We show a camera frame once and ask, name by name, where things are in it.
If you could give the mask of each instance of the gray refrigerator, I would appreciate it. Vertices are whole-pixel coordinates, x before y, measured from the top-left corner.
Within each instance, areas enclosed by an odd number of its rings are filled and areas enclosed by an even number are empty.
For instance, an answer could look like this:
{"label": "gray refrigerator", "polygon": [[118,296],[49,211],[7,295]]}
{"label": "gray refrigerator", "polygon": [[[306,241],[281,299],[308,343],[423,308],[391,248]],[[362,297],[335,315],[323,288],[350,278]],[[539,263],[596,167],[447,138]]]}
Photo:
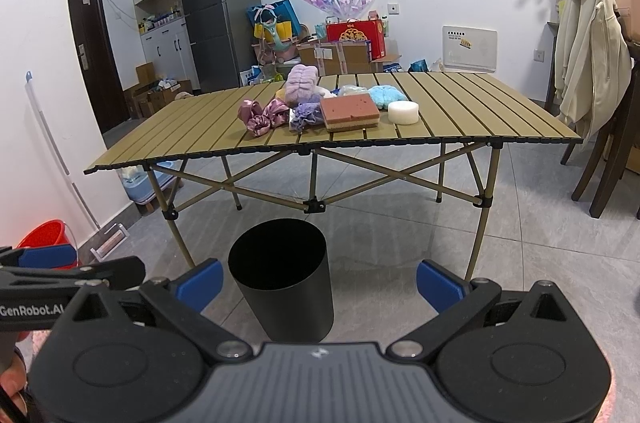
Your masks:
{"label": "gray refrigerator", "polygon": [[182,0],[203,92],[240,86],[240,72],[257,63],[246,9],[259,4],[260,0]]}

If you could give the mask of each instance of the black plastic joint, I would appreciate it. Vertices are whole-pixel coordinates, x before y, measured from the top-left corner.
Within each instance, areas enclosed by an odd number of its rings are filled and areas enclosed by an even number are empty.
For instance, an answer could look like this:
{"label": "black plastic joint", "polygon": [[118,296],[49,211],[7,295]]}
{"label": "black plastic joint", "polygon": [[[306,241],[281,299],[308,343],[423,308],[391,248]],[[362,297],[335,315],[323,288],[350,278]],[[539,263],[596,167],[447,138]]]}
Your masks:
{"label": "black plastic joint", "polygon": [[318,200],[316,197],[303,200],[302,204],[306,204],[305,213],[324,213],[326,211],[326,203],[324,200]]}
{"label": "black plastic joint", "polygon": [[484,197],[484,194],[482,194],[481,196],[474,196],[474,197],[477,197],[478,199],[482,199],[482,202],[480,204],[476,204],[472,202],[472,204],[476,208],[491,208],[491,205],[494,203],[493,197]]}
{"label": "black plastic joint", "polygon": [[169,204],[169,207],[166,210],[166,212],[162,212],[162,216],[167,221],[176,221],[178,219],[178,212],[172,204]]}

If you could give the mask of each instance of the metal bolt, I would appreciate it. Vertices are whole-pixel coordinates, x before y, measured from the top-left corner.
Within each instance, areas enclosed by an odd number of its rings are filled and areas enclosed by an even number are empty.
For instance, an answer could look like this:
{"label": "metal bolt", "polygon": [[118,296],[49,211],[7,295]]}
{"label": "metal bolt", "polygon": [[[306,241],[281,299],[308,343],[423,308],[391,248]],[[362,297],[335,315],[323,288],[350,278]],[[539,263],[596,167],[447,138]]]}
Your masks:
{"label": "metal bolt", "polygon": [[239,340],[226,340],[220,343],[216,352],[224,358],[242,358],[249,352],[249,346]]}
{"label": "metal bolt", "polygon": [[400,340],[391,345],[391,352],[400,358],[415,358],[422,352],[422,346],[414,340]]}

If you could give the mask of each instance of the beige hooded jacket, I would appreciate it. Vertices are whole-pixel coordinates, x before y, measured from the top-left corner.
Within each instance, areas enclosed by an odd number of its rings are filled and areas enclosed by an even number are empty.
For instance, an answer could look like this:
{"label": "beige hooded jacket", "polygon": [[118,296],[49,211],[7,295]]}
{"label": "beige hooded jacket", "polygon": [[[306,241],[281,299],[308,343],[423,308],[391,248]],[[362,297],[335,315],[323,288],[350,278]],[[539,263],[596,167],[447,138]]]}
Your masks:
{"label": "beige hooded jacket", "polygon": [[560,119],[585,140],[613,115],[631,79],[614,0],[566,0],[556,48]]}

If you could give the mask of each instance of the purple scrunchie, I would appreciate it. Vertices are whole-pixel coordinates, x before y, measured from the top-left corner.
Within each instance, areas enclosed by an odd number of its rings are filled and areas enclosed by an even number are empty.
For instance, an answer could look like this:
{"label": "purple scrunchie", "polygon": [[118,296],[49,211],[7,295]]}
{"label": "purple scrunchie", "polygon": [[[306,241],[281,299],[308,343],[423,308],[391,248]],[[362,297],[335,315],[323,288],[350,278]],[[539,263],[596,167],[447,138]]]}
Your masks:
{"label": "purple scrunchie", "polygon": [[290,127],[297,132],[302,132],[307,125],[324,124],[322,110],[320,109],[320,97],[313,95],[312,101],[302,103],[293,110],[293,119]]}
{"label": "purple scrunchie", "polygon": [[262,109],[257,101],[245,99],[238,108],[238,117],[255,137],[267,134],[289,120],[289,107],[280,99],[272,99]]}

